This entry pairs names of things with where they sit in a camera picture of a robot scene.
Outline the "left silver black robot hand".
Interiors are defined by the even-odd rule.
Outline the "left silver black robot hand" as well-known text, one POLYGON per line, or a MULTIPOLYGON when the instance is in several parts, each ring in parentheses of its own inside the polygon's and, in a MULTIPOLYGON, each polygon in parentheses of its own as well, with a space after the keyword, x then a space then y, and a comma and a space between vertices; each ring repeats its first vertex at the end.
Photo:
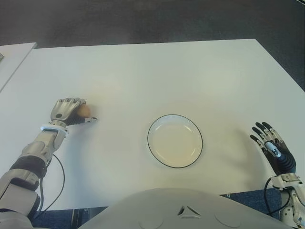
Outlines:
POLYGON ((98 119, 91 116, 84 99, 59 99, 51 112, 51 125, 70 126, 95 122, 98 119))

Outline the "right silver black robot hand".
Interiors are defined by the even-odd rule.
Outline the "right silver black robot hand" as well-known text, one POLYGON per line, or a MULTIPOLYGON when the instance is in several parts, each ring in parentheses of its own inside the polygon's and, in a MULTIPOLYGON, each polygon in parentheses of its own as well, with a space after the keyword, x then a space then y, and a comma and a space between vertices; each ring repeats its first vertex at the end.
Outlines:
POLYGON ((271 125, 256 122, 252 130, 255 135, 250 135, 250 138, 258 145, 277 176, 296 172, 294 156, 271 125))

